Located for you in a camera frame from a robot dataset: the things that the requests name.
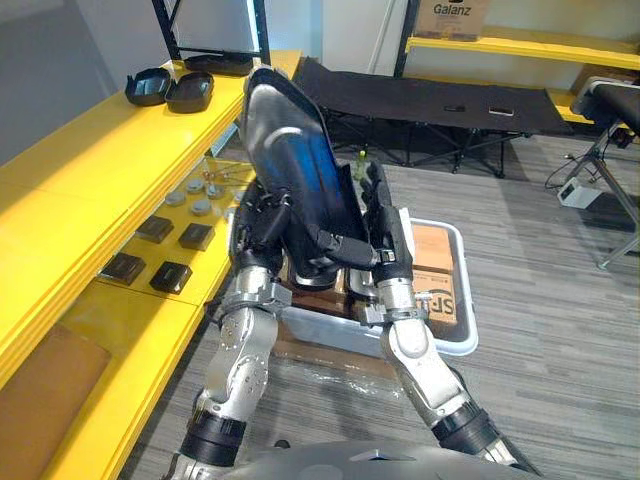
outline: small black box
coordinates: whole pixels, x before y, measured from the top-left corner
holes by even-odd
[[[183,248],[205,251],[213,238],[213,227],[201,223],[190,223],[178,241]]]
[[[174,262],[164,262],[155,273],[149,285],[155,290],[178,295],[191,276],[191,269],[187,265]]]
[[[100,276],[114,282],[131,285],[146,264],[140,257],[117,253],[100,272]]]
[[[153,243],[160,243],[173,230],[173,223],[168,218],[151,215],[136,230],[136,236]]]

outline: yellow shelf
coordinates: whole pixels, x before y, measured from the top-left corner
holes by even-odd
[[[232,165],[220,160],[209,164],[210,170]],[[253,178],[249,165],[240,165],[233,170],[237,172],[234,179],[223,183],[227,185],[225,196],[212,201],[212,213],[202,217],[189,213],[194,201],[206,198],[204,193],[187,195],[187,202],[179,207],[162,205],[155,215],[171,219],[171,233],[160,244],[133,237],[122,248],[146,263],[136,280],[128,287],[93,280],[60,320],[107,349],[112,358],[48,466],[45,479],[117,477],[202,318],[204,303],[229,270],[228,225],[223,214],[235,204],[234,191],[246,188],[244,181]],[[202,171],[202,166],[196,166],[178,188],[184,191],[190,178],[202,178]],[[204,252],[184,249],[178,243],[191,222],[215,229]],[[189,265],[193,272],[179,295],[164,294],[148,285],[166,260]]]
[[[565,62],[591,63],[640,70],[637,46],[594,37],[535,32],[503,27],[485,27],[475,42],[440,38],[409,37],[412,48],[445,48],[471,52],[519,55]]]
[[[272,53],[289,75],[299,58]],[[0,388],[241,112],[243,84],[216,76],[190,115],[117,93],[0,167]]]
[[[587,120],[582,115],[571,111],[571,104],[575,100],[575,95],[566,90],[547,89],[551,101],[556,106],[556,110],[560,116],[567,122],[593,124],[593,121]]]

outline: gray wall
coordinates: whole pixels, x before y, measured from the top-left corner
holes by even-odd
[[[116,90],[76,3],[43,3],[0,10],[0,164]]]

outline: white wall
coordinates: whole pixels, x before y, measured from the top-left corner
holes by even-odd
[[[323,0],[265,0],[269,45],[323,57]]]
[[[364,73],[390,0],[325,0],[322,63],[331,70]],[[373,73],[392,75],[406,0],[396,0]]]

